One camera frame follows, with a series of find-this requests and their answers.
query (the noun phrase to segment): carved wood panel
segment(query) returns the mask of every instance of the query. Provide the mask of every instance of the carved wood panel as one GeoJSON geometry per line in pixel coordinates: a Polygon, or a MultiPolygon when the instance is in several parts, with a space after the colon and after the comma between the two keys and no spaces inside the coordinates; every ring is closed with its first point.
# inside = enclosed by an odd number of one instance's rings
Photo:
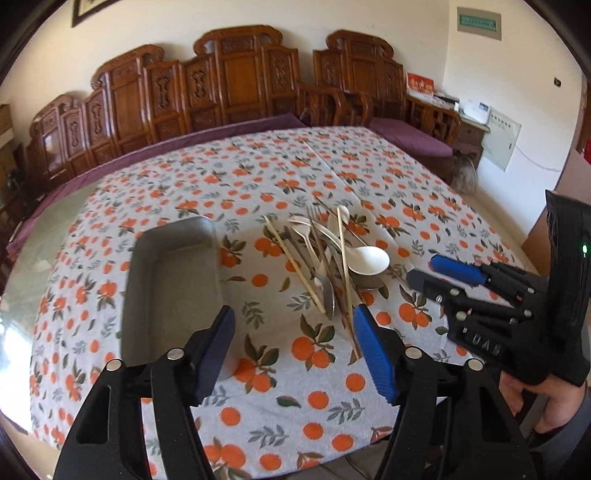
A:
{"type": "Polygon", "coordinates": [[[394,50],[383,39],[372,35],[338,30],[326,37],[327,50],[314,52],[314,74],[317,85],[332,85],[328,78],[339,75],[339,86],[348,92],[368,94],[374,105],[374,115],[401,117],[404,92],[392,83],[397,71],[392,60],[394,50]]]}
{"type": "Polygon", "coordinates": [[[262,54],[268,114],[295,114],[300,81],[297,49],[269,45],[262,48],[262,54]]]}
{"type": "Polygon", "coordinates": [[[345,76],[339,51],[314,50],[314,76],[317,85],[345,88],[345,76]]]}
{"type": "Polygon", "coordinates": [[[195,42],[197,55],[212,51],[224,124],[267,116],[262,47],[280,45],[283,35],[268,25],[223,28],[195,42]]]}
{"type": "MultiPolygon", "coordinates": [[[[247,25],[206,33],[188,61],[164,62],[155,45],[109,60],[79,108],[62,95],[33,119],[25,163],[31,193],[187,132],[286,112],[310,125],[345,124],[342,92],[301,83],[298,52],[281,40],[275,28],[247,25]]],[[[336,62],[329,77],[337,79],[339,54],[326,59],[336,62]]]]}
{"type": "Polygon", "coordinates": [[[187,132],[181,99],[181,75],[178,60],[153,63],[144,69],[148,122],[154,142],[187,132]]]}
{"type": "Polygon", "coordinates": [[[116,158],[117,149],[111,135],[106,88],[100,87],[82,103],[85,138],[91,166],[116,158]]]}
{"type": "Polygon", "coordinates": [[[180,65],[184,119],[187,131],[224,125],[219,105],[215,57],[200,53],[180,65]]]}
{"type": "Polygon", "coordinates": [[[144,45],[110,60],[97,69],[92,79],[95,89],[106,87],[115,147],[121,153],[142,148],[154,139],[146,120],[144,67],[161,61],[164,50],[144,45]]]}
{"type": "Polygon", "coordinates": [[[92,168],[86,150],[82,107],[71,108],[61,115],[60,131],[65,167],[75,177],[92,168]]]}

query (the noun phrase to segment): cable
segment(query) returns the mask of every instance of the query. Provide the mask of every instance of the cable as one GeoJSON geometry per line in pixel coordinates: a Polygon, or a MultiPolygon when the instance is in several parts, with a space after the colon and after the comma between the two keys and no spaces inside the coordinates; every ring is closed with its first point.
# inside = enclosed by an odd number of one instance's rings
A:
{"type": "Polygon", "coordinates": [[[367,473],[365,473],[361,470],[361,468],[358,468],[356,465],[353,464],[353,460],[349,458],[349,455],[345,455],[345,460],[347,460],[347,463],[350,466],[352,466],[355,470],[357,470],[357,473],[361,475],[363,478],[365,478],[365,480],[372,480],[372,478],[367,473]]]}
{"type": "Polygon", "coordinates": [[[542,170],[546,170],[546,171],[557,171],[558,173],[562,172],[562,169],[558,170],[557,168],[548,168],[548,167],[544,167],[543,165],[540,165],[539,163],[533,161],[531,158],[529,158],[527,155],[525,155],[523,153],[523,150],[520,149],[517,145],[515,146],[516,150],[519,150],[521,152],[521,154],[527,158],[530,162],[532,162],[535,166],[541,168],[542,170]]]}

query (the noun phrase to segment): wall sign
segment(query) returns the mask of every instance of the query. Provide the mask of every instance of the wall sign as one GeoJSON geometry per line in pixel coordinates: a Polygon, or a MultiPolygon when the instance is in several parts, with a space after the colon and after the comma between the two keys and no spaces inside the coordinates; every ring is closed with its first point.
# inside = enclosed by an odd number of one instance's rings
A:
{"type": "Polygon", "coordinates": [[[500,40],[501,14],[457,7],[457,30],[500,40]]]}

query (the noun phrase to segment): metal screw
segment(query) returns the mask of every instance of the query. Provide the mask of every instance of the metal screw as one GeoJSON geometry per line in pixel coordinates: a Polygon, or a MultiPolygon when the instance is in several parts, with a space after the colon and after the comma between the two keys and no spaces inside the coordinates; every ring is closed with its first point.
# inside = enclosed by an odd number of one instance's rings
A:
{"type": "Polygon", "coordinates": [[[169,360],[180,360],[183,356],[184,350],[182,348],[173,348],[166,354],[166,358],[169,360]]]}
{"type": "Polygon", "coordinates": [[[417,347],[415,347],[415,346],[410,346],[410,347],[408,347],[408,348],[405,350],[404,354],[405,354],[407,357],[409,357],[409,358],[412,358],[412,359],[414,359],[414,360],[416,360],[416,359],[418,359],[418,358],[421,358],[421,357],[423,356],[423,352],[422,352],[422,351],[420,351],[420,350],[419,350],[417,347]]]}
{"type": "Polygon", "coordinates": [[[121,365],[122,365],[121,360],[119,360],[118,358],[115,358],[107,364],[107,370],[109,372],[116,372],[118,369],[121,368],[121,365]]]}
{"type": "Polygon", "coordinates": [[[484,364],[477,358],[470,358],[468,360],[468,368],[470,370],[474,370],[475,372],[479,372],[484,368],[484,364]]]}

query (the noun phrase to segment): finger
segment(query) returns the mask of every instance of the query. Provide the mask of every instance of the finger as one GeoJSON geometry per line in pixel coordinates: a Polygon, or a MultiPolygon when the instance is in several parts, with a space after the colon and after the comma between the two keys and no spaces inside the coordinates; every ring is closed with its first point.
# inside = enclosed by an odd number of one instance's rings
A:
{"type": "Polygon", "coordinates": [[[501,371],[499,385],[503,384],[503,385],[507,385],[508,387],[510,387],[513,384],[515,384],[515,382],[519,382],[519,381],[515,377],[513,377],[512,375],[509,375],[507,372],[501,371]]]}
{"type": "Polygon", "coordinates": [[[514,386],[507,384],[499,384],[499,390],[513,416],[517,415],[523,408],[523,397],[521,396],[522,390],[519,390],[518,388],[516,389],[514,386]]]}

